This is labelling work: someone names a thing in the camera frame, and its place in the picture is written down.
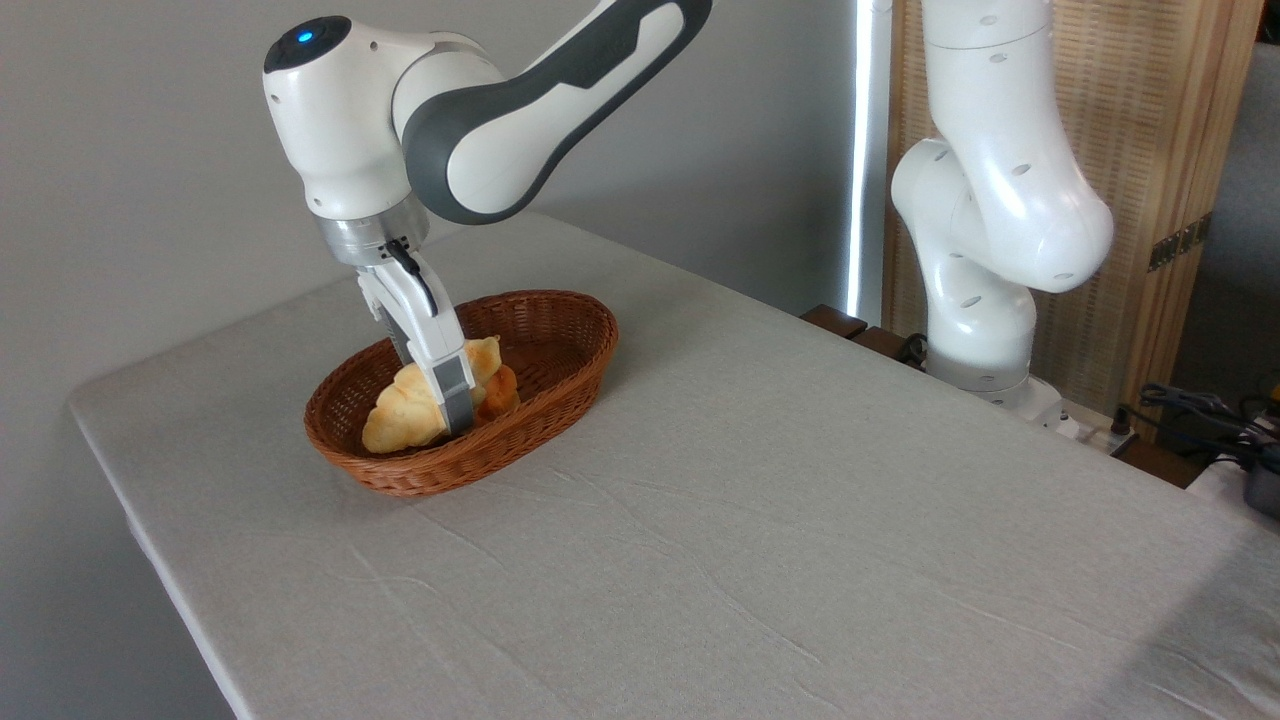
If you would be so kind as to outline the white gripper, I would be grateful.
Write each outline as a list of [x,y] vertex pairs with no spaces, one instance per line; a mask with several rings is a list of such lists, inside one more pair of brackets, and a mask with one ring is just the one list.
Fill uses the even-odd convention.
[[408,265],[396,259],[358,266],[365,302],[383,325],[402,366],[430,369],[430,384],[449,436],[474,425],[474,374],[453,302],[436,273],[419,252]]

